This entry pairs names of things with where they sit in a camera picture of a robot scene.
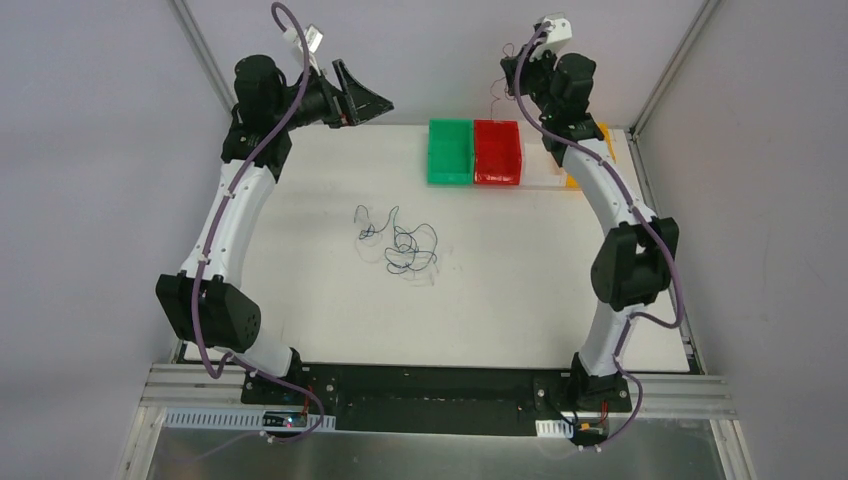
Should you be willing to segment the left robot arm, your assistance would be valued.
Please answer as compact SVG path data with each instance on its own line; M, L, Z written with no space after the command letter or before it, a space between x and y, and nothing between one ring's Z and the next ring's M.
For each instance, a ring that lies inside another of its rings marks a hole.
M338 82L311 67L289 85L274 60L262 54L235 68L237 102L222 145L213 204L188 257L175 274L159 276L155 294L176 337L268 375L266 389L281 404L297 402L305 378L291 368L298 352L272 337L259 305L241 290L243 266L259 215L292 149L291 131L320 122L353 127L394 107L365 87L341 59Z

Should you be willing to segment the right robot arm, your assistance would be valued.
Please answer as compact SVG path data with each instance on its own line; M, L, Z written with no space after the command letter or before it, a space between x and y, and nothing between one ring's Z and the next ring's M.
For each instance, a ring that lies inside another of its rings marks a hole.
M659 218L627 186L611 161L607 135L588 111L596 64L576 53L557 56L524 46L501 61L508 93L540 111L530 117L545 149L572 177L595 213L603 243L590 267L598 299L588 337L574 355L564 387L568 402L583 410L621 400L627 384L619 367L632 321L668 289L668 265L679 227Z

